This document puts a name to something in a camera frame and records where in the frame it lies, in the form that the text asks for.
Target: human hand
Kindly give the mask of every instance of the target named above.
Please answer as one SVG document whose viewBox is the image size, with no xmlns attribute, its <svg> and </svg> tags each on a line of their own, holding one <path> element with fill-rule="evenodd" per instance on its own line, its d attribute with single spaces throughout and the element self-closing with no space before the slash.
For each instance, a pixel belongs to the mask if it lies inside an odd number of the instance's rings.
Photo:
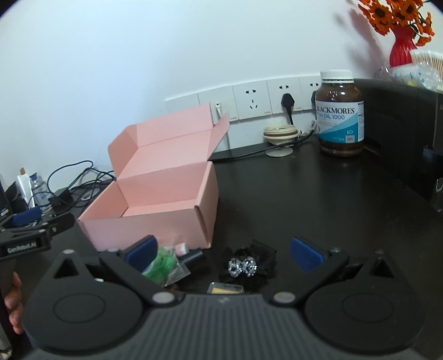
<svg viewBox="0 0 443 360">
<path fill-rule="evenodd" d="M 22 317 L 23 317 L 23 304 L 22 304 L 22 292 L 20 288 L 22 282 L 18 274 L 14 271 L 12 275 L 12 288 L 11 291 L 5 296 L 4 303 L 10 310 L 9 321 L 16 334 L 23 333 Z"/>
</svg>

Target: white outlet plate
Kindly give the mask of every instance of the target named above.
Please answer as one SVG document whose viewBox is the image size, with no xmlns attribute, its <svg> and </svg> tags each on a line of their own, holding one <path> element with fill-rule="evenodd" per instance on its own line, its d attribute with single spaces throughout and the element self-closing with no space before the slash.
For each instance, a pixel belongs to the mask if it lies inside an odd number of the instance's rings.
<svg viewBox="0 0 443 360">
<path fill-rule="evenodd" d="M 303 110 L 311 110 L 314 108 L 311 101 L 312 93 L 318 90 L 318 88 L 322 85 L 322 79 L 320 75 L 300 76 L 299 82 Z"/>
<path fill-rule="evenodd" d="M 268 116 L 272 114 L 266 81 L 254 81 L 234 85 L 235 103 L 239 119 Z"/>
<path fill-rule="evenodd" d="M 279 78 L 266 80 L 268 84 L 269 100 L 273 114 L 286 113 L 281 105 L 283 94 L 289 93 L 294 98 L 295 104 L 292 111 L 302 111 L 302 95 L 300 92 L 300 83 L 298 77 Z"/>
<path fill-rule="evenodd" d="M 198 93 L 200 104 L 211 104 L 212 118 L 214 122 L 218 119 L 217 109 L 215 104 L 217 102 L 221 105 L 221 113 L 224 115 L 229 112 L 230 121 L 238 120 L 237 107 L 235 106 L 234 93 L 232 86 L 219 87 L 217 89 L 206 90 Z"/>
<path fill-rule="evenodd" d="M 200 102 L 198 101 L 197 94 L 189 94 L 180 96 L 179 98 L 165 100 L 165 107 L 168 114 L 176 113 L 177 111 L 186 110 L 199 105 Z"/>
</svg>

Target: small glass bottle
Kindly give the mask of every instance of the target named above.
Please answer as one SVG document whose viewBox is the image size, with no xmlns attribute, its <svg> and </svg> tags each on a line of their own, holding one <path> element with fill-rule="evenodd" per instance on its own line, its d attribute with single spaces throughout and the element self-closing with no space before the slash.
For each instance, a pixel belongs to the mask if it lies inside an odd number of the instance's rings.
<svg viewBox="0 0 443 360">
<path fill-rule="evenodd" d="M 339 157 L 358 155 L 365 138 L 363 95 L 350 70 L 320 74 L 322 86 L 315 94 L 320 149 Z"/>
<path fill-rule="evenodd" d="M 37 173 L 31 175 L 31 188 L 34 199 L 36 200 L 37 205 L 42 208 L 42 212 L 49 211 L 52 208 L 52 206 L 49 205 L 51 193 L 49 192 L 46 182 L 40 175 L 37 175 Z"/>
</svg>

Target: white bottle cap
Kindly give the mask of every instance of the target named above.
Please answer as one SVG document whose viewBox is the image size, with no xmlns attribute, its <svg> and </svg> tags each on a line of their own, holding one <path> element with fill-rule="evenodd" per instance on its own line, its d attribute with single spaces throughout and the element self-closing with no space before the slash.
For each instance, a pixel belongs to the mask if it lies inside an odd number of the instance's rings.
<svg viewBox="0 0 443 360">
<path fill-rule="evenodd" d="M 321 71 L 322 82 L 326 84 L 352 84 L 354 77 L 351 70 L 326 70 Z"/>
</svg>

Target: box lid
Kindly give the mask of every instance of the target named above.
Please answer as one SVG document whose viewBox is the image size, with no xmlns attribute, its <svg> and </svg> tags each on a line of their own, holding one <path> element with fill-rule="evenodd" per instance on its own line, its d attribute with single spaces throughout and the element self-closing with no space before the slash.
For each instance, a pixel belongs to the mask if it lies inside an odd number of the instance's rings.
<svg viewBox="0 0 443 360">
<path fill-rule="evenodd" d="M 229 128 L 209 104 L 126 127 L 108 146 L 117 179 L 207 161 Z"/>
</svg>

